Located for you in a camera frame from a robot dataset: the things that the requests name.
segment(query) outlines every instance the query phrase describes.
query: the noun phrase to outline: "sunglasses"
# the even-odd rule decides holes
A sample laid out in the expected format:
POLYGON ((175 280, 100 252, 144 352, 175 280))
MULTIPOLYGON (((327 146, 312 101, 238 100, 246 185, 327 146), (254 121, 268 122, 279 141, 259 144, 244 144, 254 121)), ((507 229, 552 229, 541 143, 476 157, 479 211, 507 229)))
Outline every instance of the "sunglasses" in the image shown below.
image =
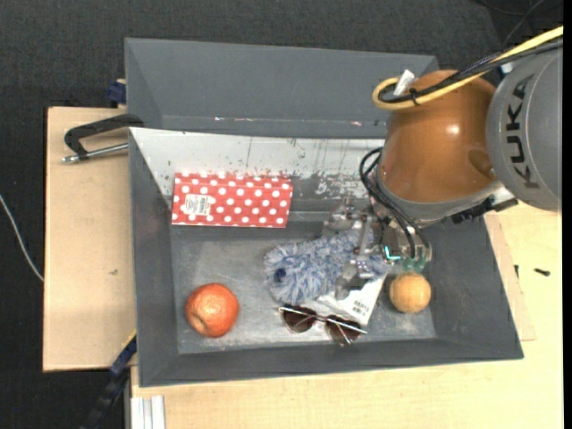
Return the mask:
POLYGON ((282 319, 288 328, 295 333, 309 330, 315 321, 325 323, 326 331, 330 337, 341 346, 350 345, 360 334, 366 334, 361 326, 355 321, 340 318, 338 316, 320 316, 314 310, 304 307, 285 306, 278 308, 282 319))

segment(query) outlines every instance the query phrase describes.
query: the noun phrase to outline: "kuka logo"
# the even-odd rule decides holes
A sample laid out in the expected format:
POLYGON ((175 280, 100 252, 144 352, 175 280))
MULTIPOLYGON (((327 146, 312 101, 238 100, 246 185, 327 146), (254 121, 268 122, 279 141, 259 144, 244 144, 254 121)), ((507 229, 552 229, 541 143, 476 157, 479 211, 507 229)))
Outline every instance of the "kuka logo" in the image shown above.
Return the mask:
POLYGON ((514 168, 517 175, 523 179, 526 188, 539 189, 540 186, 538 183, 532 181, 532 173, 526 164, 525 151, 522 148, 522 140, 520 138, 520 122, 518 121, 518 116, 522 111, 522 104, 525 100, 526 85, 528 84, 528 81, 533 78, 533 76, 534 75, 530 75, 520 80, 512 91, 512 95, 518 99, 518 107, 513 109, 512 104, 509 104, 509 108, 507 110, 509 121, 507 122, 506 131, 507 144, 517 146, 517 155, 510 157, 512 168, 514 168))

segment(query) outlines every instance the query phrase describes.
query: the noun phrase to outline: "yellow cable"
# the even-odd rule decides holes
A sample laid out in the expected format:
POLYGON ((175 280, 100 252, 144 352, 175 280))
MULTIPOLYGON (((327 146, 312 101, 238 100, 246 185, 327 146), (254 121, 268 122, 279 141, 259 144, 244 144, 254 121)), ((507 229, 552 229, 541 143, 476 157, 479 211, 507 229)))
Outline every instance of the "yellow cable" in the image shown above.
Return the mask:
MULTIPOLYGON (((563 35, 563 33, 564 33, 564 26, 560 26, 560 27, 557 27, 556 29, 549 30, 549 31, 547 31, 541 35, 538 35, 537 37, 531 38, 528 41, 525 41, 524 43, 510 49, 506 53, 499 55, 496 59, 493 59, 493 60, 494 61, 501 60, 501 59, 504 59, 505 57, 509 57, 511 55, 522 53, 528 49, 532 49, 534 47, 537 47, 537 46, 541 45, 542 43, 546 43, 547 41, 561 37, 563 35)), ((403 110, 405 108, 410 108, 412 106, 425 104, 427 102, 430 102, 431 100, 434 100, 435 98, 442 97, 445 94, 451 92, 452 90, 455 90, 457 88, 461 88, 461 87, 465 86, 467 83, 471 82, 472 80, 476 80, 477 78, 483 76, 485 73, 486 73, 486 71, 483 71, 481 73, 477 73, 476 75, 470 76, 468 78, 465 78, 464 80, 461 80, 461 81, 458 81, 454 84, 451 84, 450 86, 447 86, 446 88, 435 90, 434 92, 432 92, 430 94, 418 97, 416 99, 416 103, 413 100, 406 100, 404 102, 397 102, 397 103, 388 103, 388 102, 384 102, 384 101, 380 100, 380 98, 379 98, 380 92, 382 90, 385 90, 389 86, 393 86, 393 85, 397 84, 397 82, 400 80, 399 77, 389 78, 388 80, 381 82, 375 88, 372 97, 374 100, 374 104, 376 106, 384 109, 384 110, 403 110)))

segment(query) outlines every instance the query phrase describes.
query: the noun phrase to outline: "gray metal tray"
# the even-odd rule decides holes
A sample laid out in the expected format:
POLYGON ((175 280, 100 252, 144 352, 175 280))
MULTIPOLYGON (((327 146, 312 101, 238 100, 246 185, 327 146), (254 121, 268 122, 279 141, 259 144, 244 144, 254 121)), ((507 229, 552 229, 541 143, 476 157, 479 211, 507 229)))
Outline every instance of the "gray metal tray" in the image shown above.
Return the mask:
POLYGON ((128 39, 126 67, 129 112, 156 129, 129 137, 142 386, 522 357, 480 221, 428 229, 430 309, 398 314, 382 293, 351 348, 320 326, 290 334, 262 283, 268 249, 317 237, 341 195, 365 195, 358 161, 383 143, 389 118, 372 104, 374 86, 403 68, 434 70, 433 57, 128 39), (175 172, 265 169, 293 180, 285 229, 171 225, 175 172), (213 280, 237 293, 241 313, 227 336, 208 340, 182 308, 213 280))
MULTIPOLYGON (((297 193, 285 229, 171 225, 174 174, 200 172, 208 160, 215 172, 230 159, 238 164, 244 160, 239 150, 241 139, 130 130, 131 220, 143 386, 522 357, 487 231, 480 221, 440 223, 427 229, 434 245, 427 277, 436 297, 422 314, 397 313, 382 293, 367 326, 368 335, 350 348, 333 344, 319 326, 304 334, 290 333, 276 312, 279 305, 264 286, 262 256, 277 244, 319 236, 339 195, 351 192, 363 197, 352 162, 380 142, 338 140, 338 145, 346 147, 348 162, 334 164, 334 158, 326 156, 324 160, 332 164, 326 163, 318 173, 312 173, 312 164, 302 161, 296 170, 283 168, 290 161, 288 154, 304 154, 300 147, 310 140, 288 146, 286 156, 283 151, 269 152, 266 164, 258 170, 288 174, 297 193), (228 147, 235 151, 225 158, 228 147), (324 179, 336 178, 337 189, 320 188, 324 179), (226 284, 241 304, 235 328, 220 339, 201 337, 184 317, 186 297, 205 282, 226 284)), ((276 145, 276 139, 251 140, 253 147, 276 145)), ((325 152, 340 153, 333 143, 330 150, 325 152)), ((239 170, 249 167, 253 168, 244 163, 239 170)))

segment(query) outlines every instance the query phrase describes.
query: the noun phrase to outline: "red polka dot box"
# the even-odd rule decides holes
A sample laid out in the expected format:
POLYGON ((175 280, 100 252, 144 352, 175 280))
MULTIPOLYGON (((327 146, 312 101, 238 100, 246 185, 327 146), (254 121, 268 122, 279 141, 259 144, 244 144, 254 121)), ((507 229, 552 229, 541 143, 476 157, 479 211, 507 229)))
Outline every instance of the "red polka dot box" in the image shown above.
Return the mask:
POLYGON ((286 227, 291 199, 288 178, 175 173, 172 224, 286 227))

